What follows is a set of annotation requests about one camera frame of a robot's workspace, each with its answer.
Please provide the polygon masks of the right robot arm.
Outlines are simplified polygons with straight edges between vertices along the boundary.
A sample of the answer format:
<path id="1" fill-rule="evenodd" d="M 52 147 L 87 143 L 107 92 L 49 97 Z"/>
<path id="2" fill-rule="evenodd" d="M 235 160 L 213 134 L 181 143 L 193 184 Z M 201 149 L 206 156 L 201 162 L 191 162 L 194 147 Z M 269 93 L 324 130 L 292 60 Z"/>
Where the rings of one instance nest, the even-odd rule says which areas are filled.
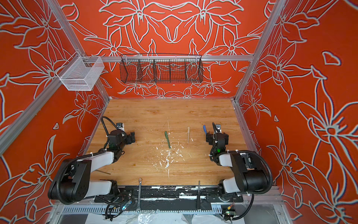
<path id="1" fill-rule="evenodd" d="M 206 133 L 206 142 L 212 146 L 210 161 L 221 167 L 229 167 L 233 177 L 220 180 L 219 197 L 233 195 L 262 195 L 271 190 L 273 175 L 268 163 L 257 152 L 251 150 L 226 150 L 229 135 L 221 125 L 212 123 L 213 133 Z"/>

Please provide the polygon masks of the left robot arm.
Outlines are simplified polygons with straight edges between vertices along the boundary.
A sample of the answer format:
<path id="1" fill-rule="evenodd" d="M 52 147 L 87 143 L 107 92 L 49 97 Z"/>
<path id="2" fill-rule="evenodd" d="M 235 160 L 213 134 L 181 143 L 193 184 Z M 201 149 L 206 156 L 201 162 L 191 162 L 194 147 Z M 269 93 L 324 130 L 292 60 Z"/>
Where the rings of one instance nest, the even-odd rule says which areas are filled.
<path id="1" fill-rule="evenodd" d="M 126 133 L 123 123 L 113 122 L 115 129 L 108 131 L 106 120 L 111 121 L 105 116 L 100 119 L 107 137 L 104 146 L 95 153 L 64 160 L 49 187 L 50 200 L 70 205 L 94 198 L 95 202 L 115 206 L 128 199 L 128 195 L 118 189 L 117 181 L 91 180 L 94 171 L 117 162 L 125 153 L 125 146 L 136 141 L 135 132 Z"/>

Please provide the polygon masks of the green pen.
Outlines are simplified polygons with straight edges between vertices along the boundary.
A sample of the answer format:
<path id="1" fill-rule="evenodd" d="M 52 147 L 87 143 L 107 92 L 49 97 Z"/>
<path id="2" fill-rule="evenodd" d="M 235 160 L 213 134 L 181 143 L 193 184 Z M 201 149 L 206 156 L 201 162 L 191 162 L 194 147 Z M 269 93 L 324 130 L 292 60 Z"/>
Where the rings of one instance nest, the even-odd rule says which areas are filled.
<path id="1" fill-rule="evenodd" d="M 166 140 L 167 140 L 168 148 L 171 149 L 170 140 L 168 136 L 166 137 Z"/>

